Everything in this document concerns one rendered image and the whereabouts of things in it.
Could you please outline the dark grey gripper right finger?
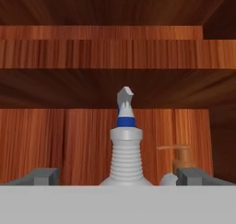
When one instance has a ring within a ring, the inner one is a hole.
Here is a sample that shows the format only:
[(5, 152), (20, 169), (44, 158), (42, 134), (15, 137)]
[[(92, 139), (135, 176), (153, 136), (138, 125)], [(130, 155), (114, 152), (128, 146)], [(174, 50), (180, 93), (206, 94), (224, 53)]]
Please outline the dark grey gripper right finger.
[(180, 168), (177, 170), (177, 184), (187, 186), (232, 185), (232, 183), (215, 178), (199, 168)]

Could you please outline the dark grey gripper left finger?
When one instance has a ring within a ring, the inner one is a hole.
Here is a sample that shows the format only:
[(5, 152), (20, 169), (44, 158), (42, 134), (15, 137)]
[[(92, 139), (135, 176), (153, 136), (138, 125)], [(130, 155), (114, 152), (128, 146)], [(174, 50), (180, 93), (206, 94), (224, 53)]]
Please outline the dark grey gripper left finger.
[(57, 185), (58, 183), (59, 170), (57, 168), (37, 168), (6, 185)]

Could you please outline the brown wooden cabinet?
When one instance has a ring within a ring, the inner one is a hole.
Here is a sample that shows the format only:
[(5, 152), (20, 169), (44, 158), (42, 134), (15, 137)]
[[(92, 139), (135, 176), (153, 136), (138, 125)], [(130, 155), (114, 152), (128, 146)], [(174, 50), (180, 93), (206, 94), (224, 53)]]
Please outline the brown wooden cabinet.
[[(199, 26), (206, 40), (236, 40), (236, 0), (0, 0), (0, 26)], [(187, 144), (195, 164), (236, 183), (236, 104), (136, 108), (145, 176), (158, 183)], [(113, 108), (0, 108), (0, 183), (55, 167), (63, 185), (109, 174)]]

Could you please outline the white spray bottle blue collar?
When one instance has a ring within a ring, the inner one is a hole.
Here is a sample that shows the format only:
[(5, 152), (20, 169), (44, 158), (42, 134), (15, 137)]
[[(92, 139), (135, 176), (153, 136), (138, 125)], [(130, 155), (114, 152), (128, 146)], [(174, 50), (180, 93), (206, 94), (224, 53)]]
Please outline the white spray bottle blue collar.
[(141, 141), (143, 130), (136, 127), (132, 109), (133, 91), (124, 86), (117, 93), (118, 118), (110, 132), (112, 160), (109, 177), (101, 185), (150, 186), (143, 173)]

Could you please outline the brown wooden cabinet shelf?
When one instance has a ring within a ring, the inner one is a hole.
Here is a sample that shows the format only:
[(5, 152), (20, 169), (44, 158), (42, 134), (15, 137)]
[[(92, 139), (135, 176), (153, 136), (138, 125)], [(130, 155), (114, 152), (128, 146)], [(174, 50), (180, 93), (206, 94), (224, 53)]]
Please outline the brown wooden cabinet shelf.
[(0, 108), (236, 104), (236, 40), (199, 26), (0, 26)]

